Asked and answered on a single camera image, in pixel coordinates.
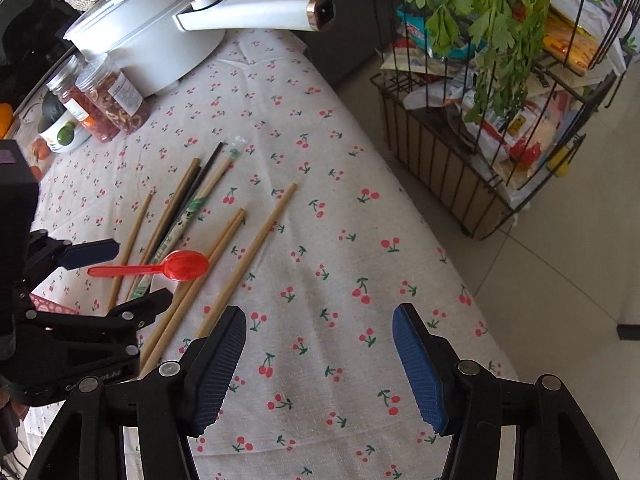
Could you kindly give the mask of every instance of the jar of dried food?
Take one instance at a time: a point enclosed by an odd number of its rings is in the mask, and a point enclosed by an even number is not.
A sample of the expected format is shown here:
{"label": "jar of dried food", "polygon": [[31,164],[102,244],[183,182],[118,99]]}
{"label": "jar of dried food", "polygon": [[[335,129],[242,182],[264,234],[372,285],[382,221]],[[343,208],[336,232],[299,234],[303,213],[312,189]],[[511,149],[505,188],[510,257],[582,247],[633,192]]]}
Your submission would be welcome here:
{"label": "jar of dried food", "polygon": [[109,142],[120,129],[76,86],[76,78],[81,70],[79,59],[71,56],[47,82],[47,86],[92,136],[100,142]]}
{"label": "jar of dried food", "polygon": [[76,86],[127,135],[151,115],[149,104],[108,54],[89,60],[78,75]]}

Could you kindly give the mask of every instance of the white handle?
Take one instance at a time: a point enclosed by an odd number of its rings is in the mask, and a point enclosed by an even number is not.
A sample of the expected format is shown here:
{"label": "white handle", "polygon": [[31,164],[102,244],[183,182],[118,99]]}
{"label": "white handle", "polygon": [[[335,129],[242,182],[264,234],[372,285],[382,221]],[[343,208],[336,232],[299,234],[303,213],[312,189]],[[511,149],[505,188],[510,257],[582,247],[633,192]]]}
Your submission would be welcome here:
{"label": "white handle", "polygon": [[321,30],[334,18],[332,0],[223,0],[176,16],[184,30],[288,28]]}

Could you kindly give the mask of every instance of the leafy green vegetable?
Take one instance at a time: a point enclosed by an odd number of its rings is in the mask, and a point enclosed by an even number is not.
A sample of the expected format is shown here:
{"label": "leafy green vegetable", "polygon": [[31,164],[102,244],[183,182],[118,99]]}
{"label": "leafy green vegetable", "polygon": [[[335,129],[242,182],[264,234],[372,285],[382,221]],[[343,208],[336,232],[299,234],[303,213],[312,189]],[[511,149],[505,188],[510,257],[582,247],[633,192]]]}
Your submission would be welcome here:
{"label": "leafy green vegetable", "polygon": [[469,18],[473,44],[486,47],[476,56],[474,108],[465,120],[479,120],[491,105],[503,116],[515,115],[527,96],[527,78],[542,49],[549,0],[407,0],[431,9],[425,23],[436,54],[446,56],[458,40],[455,17]]}

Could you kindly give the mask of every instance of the gold trim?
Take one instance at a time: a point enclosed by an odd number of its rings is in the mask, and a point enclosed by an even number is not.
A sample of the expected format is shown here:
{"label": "gold trim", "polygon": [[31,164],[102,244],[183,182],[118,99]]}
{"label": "gold trim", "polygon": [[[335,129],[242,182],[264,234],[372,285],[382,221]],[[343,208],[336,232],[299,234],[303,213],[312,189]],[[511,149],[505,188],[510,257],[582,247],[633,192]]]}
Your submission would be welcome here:
{"label": "gold trim", "polygon": [[318,16],[316,15],[316,10],[318,10],[318,5],[325,1],[326,0],[309,0],[306,4],[306,18],[308,19],[309,26],[312,31],[319,32],[321,30],[320,27],[318,27]]}

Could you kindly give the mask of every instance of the orange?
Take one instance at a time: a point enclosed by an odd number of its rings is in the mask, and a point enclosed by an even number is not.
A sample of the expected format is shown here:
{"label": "orange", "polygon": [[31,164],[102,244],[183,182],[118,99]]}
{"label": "orange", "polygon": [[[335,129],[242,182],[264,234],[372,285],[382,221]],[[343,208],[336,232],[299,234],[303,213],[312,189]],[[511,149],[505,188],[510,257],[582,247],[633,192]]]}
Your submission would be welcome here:
{"label": "orange", "polygon": [[0,103],[0,139],[3,139],[14,122],[14,110],[9,103]]}

